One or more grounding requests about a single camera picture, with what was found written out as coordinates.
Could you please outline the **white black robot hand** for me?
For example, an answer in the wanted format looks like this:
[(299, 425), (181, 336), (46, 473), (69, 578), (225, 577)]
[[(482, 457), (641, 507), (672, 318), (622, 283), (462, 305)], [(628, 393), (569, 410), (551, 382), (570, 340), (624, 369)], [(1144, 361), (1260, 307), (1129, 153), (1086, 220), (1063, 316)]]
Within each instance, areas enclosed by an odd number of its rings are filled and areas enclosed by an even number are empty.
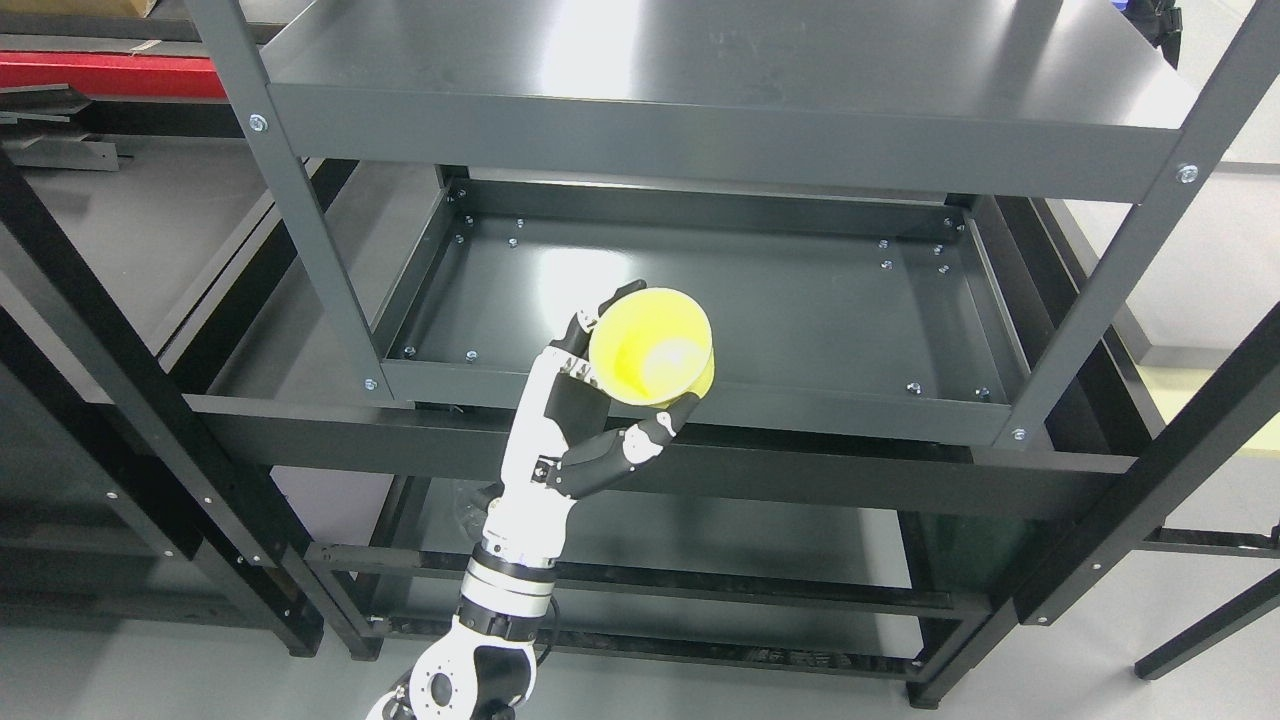
[(579, 309), (535, 357), (480, 544), (516, 562), (557, 560), (575, 505), (652, 464), (705, 398), (685, 395), (667, 407), (637, 407), (598, 387), (588, 359), (595, 324), (613, 302), (648, 288), (634, 281), (600, 304)]

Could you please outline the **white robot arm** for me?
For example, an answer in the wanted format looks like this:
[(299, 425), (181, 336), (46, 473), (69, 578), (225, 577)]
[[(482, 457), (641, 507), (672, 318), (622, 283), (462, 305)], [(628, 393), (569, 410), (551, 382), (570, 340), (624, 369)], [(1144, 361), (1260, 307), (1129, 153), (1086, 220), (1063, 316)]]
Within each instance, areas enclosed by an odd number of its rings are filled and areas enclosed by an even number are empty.
[(511, 561), (480, 544), (445, 634), (387, 692), (369, 719), (512, 719), (538, 680), (535, 639), (552, 610), (556, 560)]

